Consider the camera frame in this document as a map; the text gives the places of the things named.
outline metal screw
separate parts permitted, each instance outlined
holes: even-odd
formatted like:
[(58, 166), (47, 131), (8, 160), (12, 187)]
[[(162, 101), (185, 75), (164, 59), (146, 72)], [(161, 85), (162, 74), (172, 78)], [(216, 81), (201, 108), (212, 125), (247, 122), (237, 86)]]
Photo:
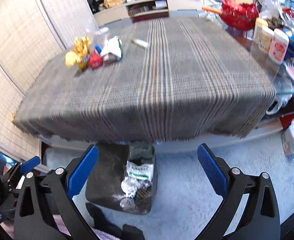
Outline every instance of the metal screw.
[(240, 174), (240, 169), (238, 169), (238, 168), (233, 168), (233, 169), (231, 170), (231, 172), (232, 172), (233, 174), (235, 174), (235, 175), (238, 175), (238, 174)]
[(60, 175), (60, 174), (62, 174), (64, 172), (64, 169), (63, 168), (58, 168), (58, 169), (56, 169), (56, 171), (55, 171), (55, 173), (57, 174), (57, 175)]
[(32, 176), (34, 176), (34, 174), (32, 172), (28, 172), (26, 178), (30, 179)]
[(263, 176), (265, 179), (268, 179), (268, 178), (269, 178), (269, 175), (268, 175), (268, 173), (266, 173), (266, 172), (263, 172), (263, 173), (262, 173), (262, 176)]

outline red package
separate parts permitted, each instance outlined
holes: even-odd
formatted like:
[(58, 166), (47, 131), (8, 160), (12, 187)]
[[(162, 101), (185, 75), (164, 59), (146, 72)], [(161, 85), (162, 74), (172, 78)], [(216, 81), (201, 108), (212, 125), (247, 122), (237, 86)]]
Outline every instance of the red package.
[(240, 31), (248, 31), (255, 27), (259, 17), (257, 6), (247, 3), (236, 3), (235, 0), (222, 0), (220, 18), (229, 26)]
[(93, 50), (89, 58), (89, 67), (94, 70), (96, 68), (100, 68), (102, 65), (103, 59), (100, 57), (96, 50)]

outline bottle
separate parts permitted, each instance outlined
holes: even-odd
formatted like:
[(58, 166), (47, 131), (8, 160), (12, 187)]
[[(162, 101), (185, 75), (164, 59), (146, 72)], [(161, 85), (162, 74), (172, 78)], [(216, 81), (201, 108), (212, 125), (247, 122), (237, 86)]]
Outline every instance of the bottle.
[(268, 53), (273, 36), (274, 36), (274, 31), (272, 29), (269, 29), (266, 26), (263, 26), (261, 31), (260, 41), (258, 44), (259, 49), (261, 49), (265, 53)]
[(259, 44), (260, 41), (260, 36), (261, 36), (261, 31), (262, 31), (262, 27), (266, 26), (268, 27), (268, 23), (261, 19), (261, 18), (257, 18), (256, 19), (256, 25), (255, 25), (255, 31), (253, 34), (253, 41), (257, 44)]
[(272, 61), (277, 64), (281, 64), (283, 62), (283, 58), (287, 52), (289, 45), (289, 37), (282, 30), (275, 29), (274, 37), (272, 38), (269, 57)]

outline brown cloth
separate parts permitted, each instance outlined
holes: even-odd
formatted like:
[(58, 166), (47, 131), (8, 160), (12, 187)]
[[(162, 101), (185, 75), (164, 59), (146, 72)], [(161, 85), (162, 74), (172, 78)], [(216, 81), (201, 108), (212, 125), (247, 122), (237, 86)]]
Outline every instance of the brown cloth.
[[(50, 60), (14, 123), (33, 135), (87, 141), (246, 136), (273, 103), (275, 88), (232, 36), (203, 18), (163, 18), (115, 29), (123, 58), (95, 71)], [(149, 49), (130, 42), (134, 37)]]

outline hairbrush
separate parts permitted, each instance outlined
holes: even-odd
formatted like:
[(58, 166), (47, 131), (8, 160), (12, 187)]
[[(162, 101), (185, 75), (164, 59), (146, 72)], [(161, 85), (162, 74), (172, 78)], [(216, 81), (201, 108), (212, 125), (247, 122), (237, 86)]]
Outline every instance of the hairbrush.
[(294, 63), (292, 61), (284, 62), (285, 70), (292, 82), (294, 82)]

